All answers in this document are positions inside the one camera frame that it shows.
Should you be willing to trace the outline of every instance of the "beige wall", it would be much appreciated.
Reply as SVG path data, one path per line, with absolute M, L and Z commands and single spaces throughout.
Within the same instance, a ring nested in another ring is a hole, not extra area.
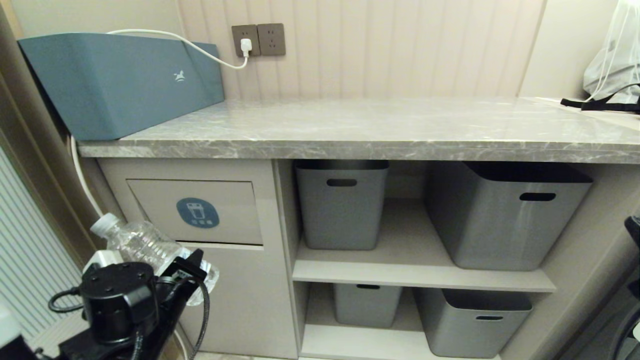
M 18 18 L 15 16 L 15 12 L 13 11 L 11 0 L 0 0 L 0 6 L 4 11 L 4 16 L 6 16 L 6 19 L 9 20 L 9 27 L 11 27 L 11 31 L 13 32 L 14 37 L 21 38 L 22 28 L 20 26 Z
M 180 1 L 236 63 L 230 27 L 283 22 L 287 55 L 223 70 L 227 98 L 517 94 L 543 0 Z
M 175 0 L 12 0 L 12 3 L 25 37 L 125 28 L 182 34 Z
M 521 96 L 579 97 L 617 0 L 547 0 Z
M 12 1 L 25 37 L 64 31 L 163 29 L 215 43 L 224 60 L 235 62 L 239 59 L 232 50 L 231 26 L 283 22 L 287 55 L 251 59 L 241 72 L 223 69 L 229 99 L 578 96 L 584 68 L 602 45 L 617 3 L 1 1 L 5 6 Z

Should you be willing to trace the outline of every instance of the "white power cable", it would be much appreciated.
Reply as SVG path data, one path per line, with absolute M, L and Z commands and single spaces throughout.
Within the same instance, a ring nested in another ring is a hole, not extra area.
M 93 209 L 95 210 L 96 214 L 98 214 L 98 216 L 101 217 L 102 215 L 104 215 L 104 213 L 102 212 L 102 210 L 100 210 L 100 206 L 98 206 L 98 202 L 93 197 L 93 194 L 91 193 L 91 191 L 89 191 L 89 186 L 87 186 L 86 184 L 86 180 L 84 179 L 82 168 L 80 167 L 76 138 L 74 138 L 73 135 L 71 135 L 70 140 L 71 140 L 71 158 L 73 158 L 74 160 L 74 166 L 76 167 L 76 173 L 78 174 L 78 180 L 80 180 L 80 185 L 82 185 L 84 194 L 87 196 L 87 198 L 89 198 L 89 201 L 91 202 L 91 205 L 93 206 Z
M 103 215 L 103 212 L 100 209 L 100 206 L 98 206 L 98 203 L 96 202 L 95 198 L 93 197 L 93 194 L 91 193 L 91 191 L 89 191 L 89 186 L 87 186 L 87 184 L 86 184 L 86 180 L 84 179 L 84 174 L 83 174 L 82 168 L 80 167 L 80 161 L 79 161 L 79 158 L 78 158 L 76 138 L 74 138 L 73 135 L 70 135 L 69 136 L 69 142 L 71 144 L 71 157 L 74 160 L 74 166 L 76 168 L 76 173 L 78 175 L 78 179 L 80 180 L 80 185 L 82 185 L 82 189 L 84 190 L 84 194 L 86 195 L 86 197 L 91 202 L 91 205 L 93 206 L 93 209 L 98 214 L 98 216 L 101 217 Z M 187 347 L 184 345 L 184 341 L 182 340 L 182 337 L 180 336 L 180 333 L 178 332 L 178 330 L 174 330 L 173 333 L 174 333 L 175 337 L 178 339 L 178 342 L 180 343 L 180 347 L 182 348 L 182 356 L 184 357 L 184 360 L 188 360 L 189 359 L 189 355 L 187 354 Z
M 246 64 L 247 61 L 249 59 L 249 51 L 252 50 L 252 44 L 251 44 L 251 40 L 250 39 L 242 39 L 241 40 L 241 49 L 243 51 L 243 55 L 244 55 L 244 63 L 240 66 L 234 66 L 228 63 L 225 63 L 224 61 L 218 59 L 217 57 L 209 54 L 208 52 L 204 51 L 201 47 L 198 47 L 196 44 L 190 42 L 189 40 L 183 38 L 182 36 L 178 35 L 178 34 L 174 34 L 174 33 L 170 33 L 168 31 L 161 31 L 161 30 L 149 30 L 149 29 L 122 29 L 122 30 L 115 30 L 115 31 L 110 31 L 107 34 L 124 34 L 124 33 L 148 33 L 148 34 L 157 34 L 157 35 L 166 35 L 169 37 L 174 37 L 177 38 L 181 41 L 183 41 L 185 44 L 191 46 L 192 48 L 196 49 L 197 51 L 200 51 L 202 54 L 206 55 L 207 57 L 209 57 L 210 59 L 217 61 L 218 63 L 221 63 L 224 66 L 228 66 L 231 69 L 243 69 Z
M 182 336 L 180 336 L 180 333 L 178 332 L 178 330 L 174 330 L 173 334 L 175 335 L 175 338 L 178 339 L 178 342 L 180 343 L 180 347 L 182 348 L 182 356 L 184 357 L 184 360 L 189 360 L 189 354 L 187 354 L 187 347 L 184 346 Z

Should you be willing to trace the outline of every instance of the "marble countertop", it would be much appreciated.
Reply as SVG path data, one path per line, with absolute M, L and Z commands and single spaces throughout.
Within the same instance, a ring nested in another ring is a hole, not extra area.
M 225 101 L 79 148 L 94 158 L 640 164 L 640 116 L 542 98 Z

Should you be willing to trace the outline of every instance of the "countertop edge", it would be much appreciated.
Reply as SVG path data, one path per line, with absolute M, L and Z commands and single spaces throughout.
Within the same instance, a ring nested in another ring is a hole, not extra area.
M 118 140 L 80 142 L 87 158 L 363 159 L 640 164 L 639 144 L 470 141 Z

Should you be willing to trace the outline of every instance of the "black strap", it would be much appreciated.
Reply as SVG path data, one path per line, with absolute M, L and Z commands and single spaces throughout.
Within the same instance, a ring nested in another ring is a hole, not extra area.
M 618 91 L 614 92 L 613 94 L 607 97 L 604 97 L 600 100 L 582 102 L 582 101 L 573 101 L 569 99 L 562 99 L 560 104 L 565 106 L 571 106 L 572 108 L 580 108 L 582 110 L 630 111 L 630 112 L 640 113 L 640 97 L 638 97 L 638 102 L 635 104 L 618 104 L 618 103 L 609 104 L 608 103 L 608 101 L 611 100 L 611 98 L 613 98 L 613 96 L 616 95 L 618 92 L 621 92 L 622 90 L 631 86 L 640 86 L 640 83 L 629 84 L 627 86 L 624 86 L 623 88 L 620 88 Z

